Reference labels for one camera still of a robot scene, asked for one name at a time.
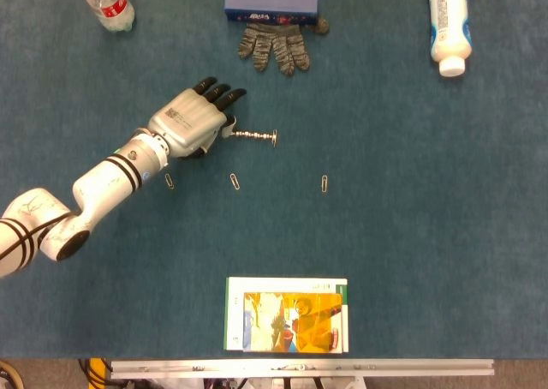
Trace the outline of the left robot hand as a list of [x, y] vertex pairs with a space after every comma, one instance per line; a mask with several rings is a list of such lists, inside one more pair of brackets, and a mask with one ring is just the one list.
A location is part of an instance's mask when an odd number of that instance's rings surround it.
[[219, 84], [215, 77], [206, 77], [157, 111], [147, 129], [164, 139], [171, 157], [200, 157], [219, 135], [229, 135], [235, 118], [226, 110], [246, 94], [244, 88], [233, 89], [226, 83]]

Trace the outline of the metal bolt tool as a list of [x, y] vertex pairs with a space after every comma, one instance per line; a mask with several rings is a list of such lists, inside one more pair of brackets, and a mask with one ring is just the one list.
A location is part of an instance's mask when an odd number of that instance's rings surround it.
[[273, 146], [277, 143], [277, 130], [273, 129], [271, 133], [260, 133], [260, 132], [251, 132], [251, 131], [230, 131], [223, 132], [222, 137], [228, 139], [229, 137], [238, 137], [253, 139], [259, 141], [270, 141]]

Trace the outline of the grey knit work glove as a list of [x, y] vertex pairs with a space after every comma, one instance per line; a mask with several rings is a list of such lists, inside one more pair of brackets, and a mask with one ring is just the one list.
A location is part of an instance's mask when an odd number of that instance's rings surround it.
[[[316, 25], [305, 27], [319, 35], [326, 35], [330, 31], [330, 24], [323, 16], [318, 18]], [[251, 57], [258, 72], [266, 70], [271, 54], [276, 59], [279, 71], [288, 77], [293, 76], [295, 68], [306, 72], [311, 65], [299, 25], [248, 23], [237, 52], [241, 59]]]

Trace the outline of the clear bottle red label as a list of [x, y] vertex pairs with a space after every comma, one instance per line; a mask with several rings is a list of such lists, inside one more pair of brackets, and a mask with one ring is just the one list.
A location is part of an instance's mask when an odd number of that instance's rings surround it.
[[135, 12], [130, 0], [86, 0], [99, 22], [110, 32], [129, 32]]

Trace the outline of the blue rectangular box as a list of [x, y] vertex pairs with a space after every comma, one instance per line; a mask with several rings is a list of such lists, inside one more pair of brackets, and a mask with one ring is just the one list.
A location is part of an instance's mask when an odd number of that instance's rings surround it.
[[319, 0], [224, 0], [229, 21], [272, 25], [316, 25]]

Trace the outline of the white green book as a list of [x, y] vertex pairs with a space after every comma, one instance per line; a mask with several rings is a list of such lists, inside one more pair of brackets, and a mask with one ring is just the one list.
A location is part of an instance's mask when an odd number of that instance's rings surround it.
[[348, 280], [345, 278], [251, 278], [226, 279], [223, 347], [245, 351], [243, 343], [244, 295], [248, 292], [339, 293], [343, 299], [344, 347], [349, 352]]

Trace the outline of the yellow cover book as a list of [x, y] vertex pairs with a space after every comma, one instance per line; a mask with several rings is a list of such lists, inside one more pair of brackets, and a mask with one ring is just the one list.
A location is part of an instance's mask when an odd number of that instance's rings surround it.
[[341, 354], [344, 326], [339, 293], [244, 295], [242, 347], [248, 352]]

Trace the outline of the white lotion bottle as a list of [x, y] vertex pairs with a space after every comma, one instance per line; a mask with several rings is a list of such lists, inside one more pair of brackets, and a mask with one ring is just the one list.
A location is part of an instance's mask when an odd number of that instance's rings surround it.
[[429, 0], [432, 60], [443, 77], [456, 77], [466, 70], [472, 53], [468, 0]]

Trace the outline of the yellow post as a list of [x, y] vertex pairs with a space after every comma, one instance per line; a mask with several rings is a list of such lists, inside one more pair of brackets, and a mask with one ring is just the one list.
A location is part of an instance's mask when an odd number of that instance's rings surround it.
[[98, 389], [106, 389], [107, 367], [104, 362], [100, 358], [91, 358], [87, 369], [92, 385]]

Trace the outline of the aluminium profile rail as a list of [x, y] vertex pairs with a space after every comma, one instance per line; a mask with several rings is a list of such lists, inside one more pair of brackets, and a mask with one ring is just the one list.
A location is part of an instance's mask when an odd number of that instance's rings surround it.
[[493, 376], [492, 359], [240, 358], [113, 361], [114, 379]]

